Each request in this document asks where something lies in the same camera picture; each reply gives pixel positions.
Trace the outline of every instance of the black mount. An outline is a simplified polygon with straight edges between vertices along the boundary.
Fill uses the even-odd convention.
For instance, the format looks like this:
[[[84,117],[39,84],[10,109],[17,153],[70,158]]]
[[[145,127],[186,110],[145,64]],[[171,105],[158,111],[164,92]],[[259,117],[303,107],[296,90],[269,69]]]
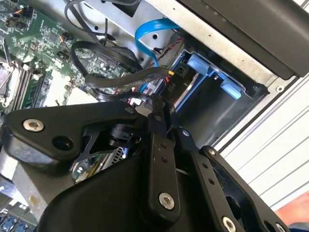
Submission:
[[[9,114],[6,154],[52,176],[76,160],[122,146],[127,159],[63,191],[37,232],[230,231],[289,229],[212,147],[197,149],[174,108],[151,96],[153,111],[125,102],[29,109]],[[27,119],[40,132],[23,127]]]

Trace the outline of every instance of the silver screw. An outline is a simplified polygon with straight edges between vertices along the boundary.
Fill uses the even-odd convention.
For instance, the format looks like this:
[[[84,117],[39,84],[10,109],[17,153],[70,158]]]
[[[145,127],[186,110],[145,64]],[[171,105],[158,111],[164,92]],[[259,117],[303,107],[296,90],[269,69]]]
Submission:
[[[183,134],[184,134],[185,136],[187,136],[187,137],[190,136],[189,132],[187,132],[186,130],[183,130]]]
[[[212,156],[215,156],[215,155],[216,155],[216,153],[215,153],[214,150],[212,150],[212,149],[208,149],[208,152],[209,152],[209,154],[211,154]]]
[[[156,116],[154,116],[154,117],[155,117],[155,119],[156,119],[157,121],[159,121],[159,122],[162,121],[162,118],[160,118],[160,116],[156,115]]]
[[[126,111],[130,114],[134,113],[134,111],[131,108],[126,108]]]
[[[223,222],[223,225],[225,226],[225,228],[227,228],[227,230],[229,232],[236,232],[236,226],[232,222],[231,219],[229,219],[228,217],[223,217],[222,222]]]
[[[159,195],[159,201],[160,204],[168,210],[172,210],[175,207],[174,199],[168,193],[162,192]]]
[[[276,223],[276,226],[281,232],[285,232],[285,229],[280,224]]]
[[[31,132],[41,132],[44,129],[44,124],[36,119],[27,119],[24,121],[23,127]]]
[[[282,93],[284,91],[284,86],[278,86],[277,88],[276,88],[276,92],[277,93]]]

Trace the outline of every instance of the motherboard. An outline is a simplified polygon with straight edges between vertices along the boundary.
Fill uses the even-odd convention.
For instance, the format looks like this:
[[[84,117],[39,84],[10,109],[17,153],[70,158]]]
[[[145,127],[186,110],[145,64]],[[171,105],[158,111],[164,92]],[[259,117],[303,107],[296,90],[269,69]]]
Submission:
[[[0,0],[0,121],[18,109],[97,102],[70,59],[70,46],[77,40],[25,2]],[[127,74],[89,50],[77,53],[90,73],[107,78]]]

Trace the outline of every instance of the black plastic arm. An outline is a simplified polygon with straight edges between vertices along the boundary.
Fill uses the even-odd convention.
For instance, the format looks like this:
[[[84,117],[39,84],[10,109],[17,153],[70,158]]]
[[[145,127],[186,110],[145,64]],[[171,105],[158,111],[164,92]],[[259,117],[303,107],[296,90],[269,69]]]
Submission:
[[[130,124],[137,117],[138,113],[123,101],[14,111],[3,124],[2,149],[44,172],[63,174],[79,157],[87,126]],[[43,130],[26,130],[23,124],[27,119],[40,121]]]

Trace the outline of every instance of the person's hand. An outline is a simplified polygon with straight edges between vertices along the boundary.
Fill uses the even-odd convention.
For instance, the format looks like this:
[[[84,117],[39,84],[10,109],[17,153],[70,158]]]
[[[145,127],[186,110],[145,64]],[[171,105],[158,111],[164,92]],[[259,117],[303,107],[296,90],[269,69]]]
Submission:
[[[309,191],[277,210],[276,214],[286,225],[309,222]]]

